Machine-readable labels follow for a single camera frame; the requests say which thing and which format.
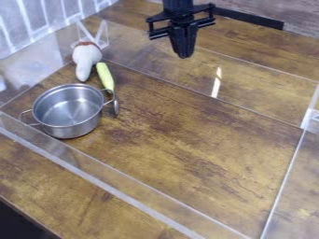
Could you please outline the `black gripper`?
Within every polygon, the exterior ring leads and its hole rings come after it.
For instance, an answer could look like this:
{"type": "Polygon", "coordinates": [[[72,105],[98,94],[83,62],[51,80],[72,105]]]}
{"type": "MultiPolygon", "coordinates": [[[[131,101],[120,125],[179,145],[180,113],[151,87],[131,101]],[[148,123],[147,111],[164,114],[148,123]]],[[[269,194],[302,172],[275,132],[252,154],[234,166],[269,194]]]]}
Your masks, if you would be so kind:
{"type": "Polygon", "coordinates": [[[215,24],[216,5],[214,3],[195,5],[192,2],[164,2],[163,11],[148,17],[148,37],[158,39],[170,36],[174,52],[190,58],[195,51],[198,29],[215,24]]]}

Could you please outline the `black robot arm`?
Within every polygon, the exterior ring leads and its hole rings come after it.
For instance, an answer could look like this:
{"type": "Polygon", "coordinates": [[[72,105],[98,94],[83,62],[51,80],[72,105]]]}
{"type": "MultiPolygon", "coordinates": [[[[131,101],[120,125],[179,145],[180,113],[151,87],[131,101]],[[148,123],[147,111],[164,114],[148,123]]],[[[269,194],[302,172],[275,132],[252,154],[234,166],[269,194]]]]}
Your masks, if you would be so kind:
{"type": "Polygon", "coordinates": [[[195,5],[194,0],[163,0],[163,11],[146,19],[148,38],[168,37],[180,59],[195,52],[198,30],[215,24],[214,3],[195,5]]]}

